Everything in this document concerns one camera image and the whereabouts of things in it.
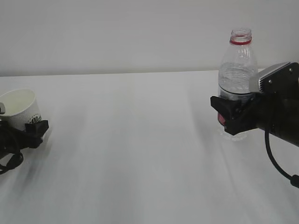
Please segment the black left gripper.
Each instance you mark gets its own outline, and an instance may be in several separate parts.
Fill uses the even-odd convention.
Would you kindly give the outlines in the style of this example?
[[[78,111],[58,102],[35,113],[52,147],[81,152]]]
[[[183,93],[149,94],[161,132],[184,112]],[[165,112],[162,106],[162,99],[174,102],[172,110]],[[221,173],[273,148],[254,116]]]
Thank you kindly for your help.
[[[25,130],[18,130],[7,121],[0,122],[0,158],[8,154],[17,154],[25,148],[38,148],[49,129],[48,120],[25,124]]]

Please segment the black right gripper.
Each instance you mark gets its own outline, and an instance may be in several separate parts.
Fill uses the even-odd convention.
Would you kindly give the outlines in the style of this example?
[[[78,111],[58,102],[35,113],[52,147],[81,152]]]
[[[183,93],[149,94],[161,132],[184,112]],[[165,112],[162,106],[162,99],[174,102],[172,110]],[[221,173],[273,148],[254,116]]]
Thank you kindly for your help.
[[[253,129],[262,129],[275,136],[299,134],[299,100],[284,96],[256,96],[242,105],[240,100],[216,96],[210,98],[211,107],[225,132],[236,135]]]

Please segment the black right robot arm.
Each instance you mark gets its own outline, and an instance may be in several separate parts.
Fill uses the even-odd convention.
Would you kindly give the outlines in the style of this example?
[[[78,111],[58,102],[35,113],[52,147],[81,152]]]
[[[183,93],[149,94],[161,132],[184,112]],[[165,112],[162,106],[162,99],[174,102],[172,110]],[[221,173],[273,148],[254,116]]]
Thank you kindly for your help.
[[[221,116],[224,131],[236,135],[253,129],[266,130],[295,146],[299,145],[299,101],[278,96],[257,95],[245,104],[220,97],[210,98]]]

